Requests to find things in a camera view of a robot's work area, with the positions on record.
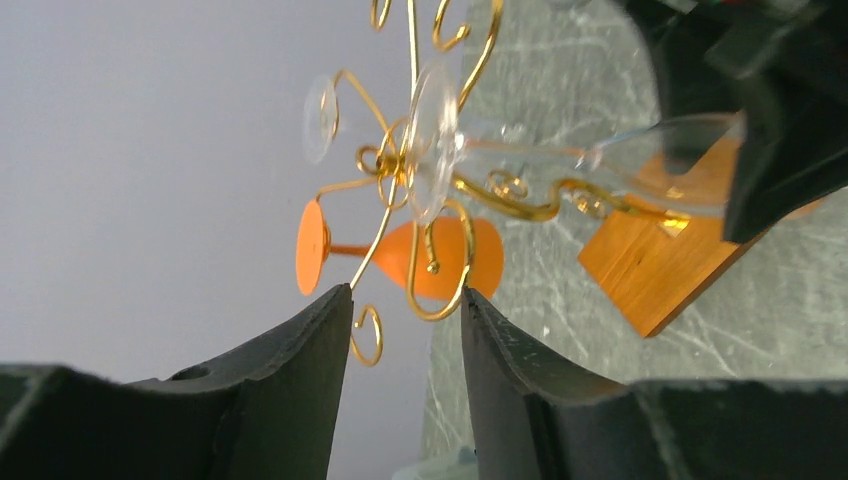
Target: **glass base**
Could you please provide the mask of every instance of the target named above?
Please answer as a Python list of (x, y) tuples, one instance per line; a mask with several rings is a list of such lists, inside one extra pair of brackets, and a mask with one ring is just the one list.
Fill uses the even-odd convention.
[(418, 77), (403, 149), (413, 220), (428, 225), (447, 199), (463, 137), (457, 133), (456, 87), (442, 62), (426, 66)]
[(327, 156), (339, 127), (339, 102), (333, 80), (322, 75), (312, 82), (303, 105), (303, 155), (317, 165)]

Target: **hole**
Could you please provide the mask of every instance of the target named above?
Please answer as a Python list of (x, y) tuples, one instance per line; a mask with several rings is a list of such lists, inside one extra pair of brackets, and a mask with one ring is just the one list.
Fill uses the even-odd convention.
[(195, 365), (193, 367), (188, 367), (185, 370), (180, 370), (173, 377), (170, 378), (172, 381), (179, 380), (194, 380), (196, 378), (203, 378), (209, 375), (211, 372), (208, 368)]

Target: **scratched surface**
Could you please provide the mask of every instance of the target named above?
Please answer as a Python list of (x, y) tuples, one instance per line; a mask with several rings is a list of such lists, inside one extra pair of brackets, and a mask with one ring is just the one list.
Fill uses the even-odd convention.
[[(489, 22), (474, 0), (467, 75)], [(604, 0), (554, 10), (507, 1), (499, 42), (469, 98), (466, 122), (508, 125), (525, 141), (585, 145), (658, 118), (652, 73), (627, 19)], [(535, 178), (553, 167), (530, 165)], [(620, 382), (652, 377), (848, 376), (846, 192), (784, 222), (658, 337), (639, 338), (577, 263), (597, 224), (565, 205), (527, 224), (483, 212), (503, 236), (506, 270), (493, 303), (584, 367)], [(473, 444), (458, 313), (434, 331), (421, 455)]]

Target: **white wall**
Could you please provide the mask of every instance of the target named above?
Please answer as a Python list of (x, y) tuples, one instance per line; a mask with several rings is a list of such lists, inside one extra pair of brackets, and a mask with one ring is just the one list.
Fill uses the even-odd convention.
[[(0, 362), (166, 377), (307, 305), (303, 205), (357, 178), (351, 150), (301, 158), (311, 79), (349, 67), (391, 117), (406, 110), (406, 2), (380, 34), (369, 3), (0, 2)], [(425, 42), (436, 5), (419, 2)], [(373, 191), (325, 209), (352, 243), (380, 216)], [(319, 290), (355, 267), (331, 260)], [(355, 299), (381, 308), (386, 351), (349, 364), (330, 478), (389, 478), (417, 457), (430, 328), (376, 270)]]

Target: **orange wooden block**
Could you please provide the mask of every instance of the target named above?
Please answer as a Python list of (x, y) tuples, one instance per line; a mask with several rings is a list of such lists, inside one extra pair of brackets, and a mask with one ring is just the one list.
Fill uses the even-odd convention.
[(643, 337), (658, 334), (755, 243), (722, 242), (722, 221), (694, 218), (677, 237), (615, 212), (577, 257)]
[[(726, 198), (735, 166), (738, 140), (723, 138), (675, 185), (652, 183), (661, 159), (648, 162), (634, 179), (658, 189), (683, 186), (696, 203)], [(633, 203), (636, 199), (628, 197)], [(613, 212), (589, 241), (578, 260), (627, 321), (643, 337), (659, 333), (755, 243), (721, 241), (722, 220), (692, 218), (675, 235), (656, 222)]]

